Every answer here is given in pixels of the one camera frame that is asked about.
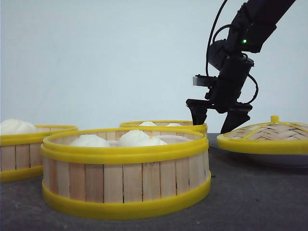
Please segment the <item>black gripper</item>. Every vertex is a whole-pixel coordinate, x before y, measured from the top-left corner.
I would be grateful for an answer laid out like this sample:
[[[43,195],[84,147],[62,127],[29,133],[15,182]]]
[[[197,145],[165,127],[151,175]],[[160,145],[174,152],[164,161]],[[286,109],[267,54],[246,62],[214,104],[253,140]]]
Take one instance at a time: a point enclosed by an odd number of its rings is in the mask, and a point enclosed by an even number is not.
[[[205,94],[205,99],[186,101],[193,125],[204,124],[208,109],[215,109],[219,113],[228,111],[221,134],[230,132],[250,120],[248,112],[252,110],[252,105],[237,100],[253,66],[254,61],[245,54],[227,58],[220,69],[216,83],[208,88],[209,92]]]

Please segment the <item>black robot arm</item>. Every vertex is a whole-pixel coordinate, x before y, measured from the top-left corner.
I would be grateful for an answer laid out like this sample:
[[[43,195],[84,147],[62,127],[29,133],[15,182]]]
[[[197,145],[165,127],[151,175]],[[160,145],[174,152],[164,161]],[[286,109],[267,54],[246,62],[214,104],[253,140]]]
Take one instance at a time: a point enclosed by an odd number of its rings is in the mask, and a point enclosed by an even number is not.
[[[205,64],[215,67],[219,74],[211,76],[206,73],[193,77],[193,85],[209,89],[204,100],[186,100],[194,125],[205,122],[209,109],[227,114],[222,134],[250,119],[251,102],[238,102],[246,79],[256,82],[249,73],[254,61],[246,53],[261,51],[264,42],[293,3],[292,0],[249,0],[242,4],[230,24],[218,30],[211,29]]]

